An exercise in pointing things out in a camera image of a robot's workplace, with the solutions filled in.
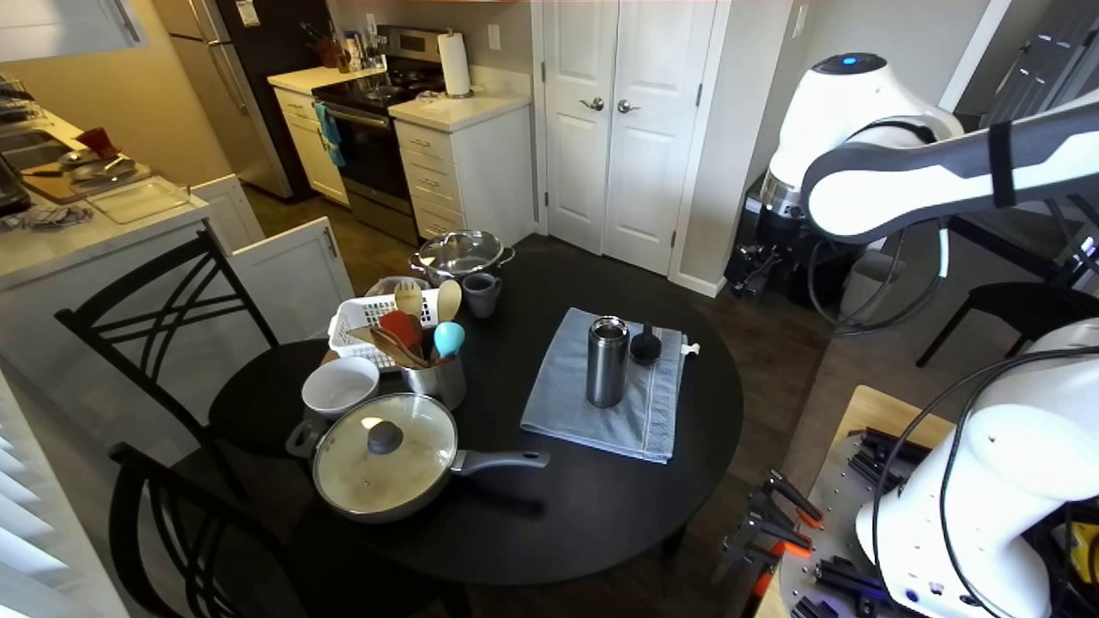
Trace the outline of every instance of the napkin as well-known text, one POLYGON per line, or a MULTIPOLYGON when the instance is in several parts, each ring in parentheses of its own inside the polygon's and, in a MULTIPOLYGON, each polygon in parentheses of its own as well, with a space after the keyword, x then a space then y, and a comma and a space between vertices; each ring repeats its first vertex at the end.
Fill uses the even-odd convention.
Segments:
MULTIPOLYGON (((566 310, 552 344, 544 358, 536 387, 523 409, 523 429, 582 442, 592 451, 668 464, 676 451, 676 403, 685 382, 686 337, 681 330, 654 326, 660 337, 660 361, 638 367, 624 358, 624 391, 613 409, 589 403, 589 326, 597 319, 584 310, 566 310)), ((624 319, 630 337, 644 334, 644 323, 624 319)))

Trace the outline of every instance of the chair back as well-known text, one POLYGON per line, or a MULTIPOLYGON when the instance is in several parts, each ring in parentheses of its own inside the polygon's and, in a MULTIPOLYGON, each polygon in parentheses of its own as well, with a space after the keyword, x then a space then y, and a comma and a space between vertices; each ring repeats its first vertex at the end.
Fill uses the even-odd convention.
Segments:
POLYGON ((83 344, 170 409, 201 442, 201 418, 162 384, 162 367, 183 330, 252 316, 267 348, 274 330, 246 297, 210 231, 119 276, 76 310, 56 312, 83 344))
POLYGON ((164 618, 265 614, 260 608, 273 606, 265 603, 273 591, 293 591, 290 582, 278 582, 281 586, 246 584, 265 566, 274 566, 273 574, 290 574, 281 543, 246 512, 128 442, 114 448, 109 459, 119 464, 109 502, 109 561, 140 608, 164 618), (187 603, 174 606, 187 606, 187 611, 164 603, 173 597, 162 593, 170 591, 164 582, 156 584, 156 558, 170 558, 179 569, 187 603))

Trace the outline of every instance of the floor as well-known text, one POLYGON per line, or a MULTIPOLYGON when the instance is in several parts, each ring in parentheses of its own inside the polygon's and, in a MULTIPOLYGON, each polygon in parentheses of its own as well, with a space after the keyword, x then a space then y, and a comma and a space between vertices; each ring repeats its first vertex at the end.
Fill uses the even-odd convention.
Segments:
MULTIPOLYGON (((265 234, 278 234, 312 217, 329 217, 355 292, 364 292, 375 279, 410 272, 410 247, 360 227, 348 210, 325 200, 307 200, 296 207, 252 195, 265 234)), ((740 614, 741 591, 716 582, 719 543, 747 517, 749 490, 768 473, 786 470, 800 489, 814 480, 814 470, 829 451, 832 429, 855 384, 876 384, 909 403, 930 400, 950 379, 995 361, 1006 348, 1006 334, 995 323, 973 319, 927 372, 913 372, 913 358, 960 307, 969 284, 985 279, 1021 279, 1006 265, 985 265, 984 251, 954 247, 961 265, 950 283, 938 284, 934 303, 919 307, 918 319, 873 334, 832 334, 829 319, 786 299, 784 289, 768 289, 764 299, 694 299, 711 316, 724 348, 740 364, 747 387, 747 418, 734 459, 724 485, 694 517, 676 561, 638 558, 613 574, 523 591, 471 591, 476 618, 557 618, 557 614, 631 614, 631 618, 724 618, 740 614)), ((927 256, 908 256, 909 284, 930 283, 919 276, 927 256)))

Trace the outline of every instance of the stove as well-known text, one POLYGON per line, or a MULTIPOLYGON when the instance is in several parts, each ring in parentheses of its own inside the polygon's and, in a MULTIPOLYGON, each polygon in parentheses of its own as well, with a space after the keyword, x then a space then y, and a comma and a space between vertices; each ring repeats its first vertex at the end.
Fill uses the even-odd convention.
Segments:
POLYGON ((405 164, 389 107, 444 89, 440 33, 383 29, 389 73, 312 89, 334 120, 351 213, 420 245, 405 164))

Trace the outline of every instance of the cutting board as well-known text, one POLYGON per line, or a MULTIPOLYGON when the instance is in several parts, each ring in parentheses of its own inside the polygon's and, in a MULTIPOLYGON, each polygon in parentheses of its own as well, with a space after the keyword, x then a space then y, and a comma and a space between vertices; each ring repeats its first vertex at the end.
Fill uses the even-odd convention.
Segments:
POLYGON ((87 195, 96 195, 96 192, 109 192, 118 186, 128 186, 128 184, 138 184, 138 179, 147 179, 152 170, 147 164, 138 164, 135 176, 119 179, 119 184, 76 184, 68 171, 59 176, 59 164, 36 164, 36 170, 25 170, 21 179, 27 189, 56 200, 56 202, 72 202, 72 200, 87 200, 87 195))

